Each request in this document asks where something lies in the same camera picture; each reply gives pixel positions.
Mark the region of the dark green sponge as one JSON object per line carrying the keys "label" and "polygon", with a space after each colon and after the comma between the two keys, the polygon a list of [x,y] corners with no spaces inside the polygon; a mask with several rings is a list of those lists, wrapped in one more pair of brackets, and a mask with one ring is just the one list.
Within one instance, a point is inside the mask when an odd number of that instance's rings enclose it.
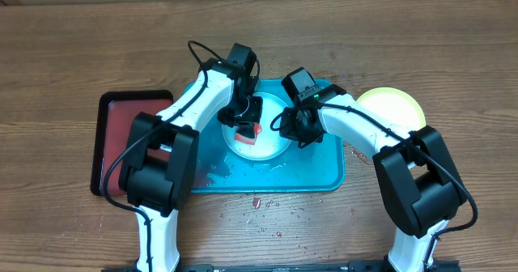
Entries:
{"label": "dark green sponge", "polygon": [[234,134],[236,142],[242,142],[248,145],[254,145],[258,134],[262,132],[262,127],[259,123],[252,125],[240,125]]}

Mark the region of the light blue plate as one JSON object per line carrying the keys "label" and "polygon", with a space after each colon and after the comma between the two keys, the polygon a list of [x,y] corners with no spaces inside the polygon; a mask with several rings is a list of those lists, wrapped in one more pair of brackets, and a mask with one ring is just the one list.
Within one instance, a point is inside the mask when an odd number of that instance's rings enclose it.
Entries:
{"label": "light blue plate", "polygon": [[260,130],[253,145],[236,141],[235,134],[237,128],[223,126],[223,138],[232,151],[240,157],[250,160],[268,160],[283,153],[291,141],[282,138],[278,131],[270,128],[271,121],[287,107],[287,103],[281,98],[266,92],[258,92],[263,100],[261,119],[259,122]]}

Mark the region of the yellow-green plate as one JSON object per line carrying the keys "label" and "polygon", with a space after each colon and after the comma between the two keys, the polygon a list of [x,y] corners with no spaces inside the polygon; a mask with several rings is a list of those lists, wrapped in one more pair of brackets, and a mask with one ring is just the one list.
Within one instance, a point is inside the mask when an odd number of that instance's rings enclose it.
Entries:
{"label": "yellow-green plate", "polygon": [[426,123],[421,106],[409,94],[393,87],[378,87],[366,91],[357,103],[388,121],[411,130],[420,130]]}

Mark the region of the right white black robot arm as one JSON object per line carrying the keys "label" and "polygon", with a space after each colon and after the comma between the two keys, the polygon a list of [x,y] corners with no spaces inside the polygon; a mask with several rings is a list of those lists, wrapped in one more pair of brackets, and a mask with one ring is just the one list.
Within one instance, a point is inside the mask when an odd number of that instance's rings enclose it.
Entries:
{"label": "right white black robot arm", "polygon": [[335,135],[372,158],[384,208],[396,225],[393,246],[381,260],[349,261],[348,271],[458,271],[456,261],[433,258],[449,221],[473,199],[440,133],[410,130],[367,110],[346,90],[321,87],[303,67],[281,82],[293,105],[270,124],[300,148]]}

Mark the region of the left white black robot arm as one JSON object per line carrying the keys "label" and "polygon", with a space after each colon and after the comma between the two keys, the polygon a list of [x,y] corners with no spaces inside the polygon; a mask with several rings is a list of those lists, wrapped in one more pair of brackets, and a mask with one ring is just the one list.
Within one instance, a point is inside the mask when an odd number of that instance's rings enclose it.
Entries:
{"label": "left white black robot arm", "polygon": [[234,44],[226,58],[218,54],[199,62],[191,88],[174,104],[133,120],[126,149],[116,158],[125,191],[123,207],[136,214],[140,255],[136,271],[175,271],[177,218],[193,188],[200,133],[216,117],[238,135],[256,139],[262,99],[254,92],[259,81],[257,55]]}

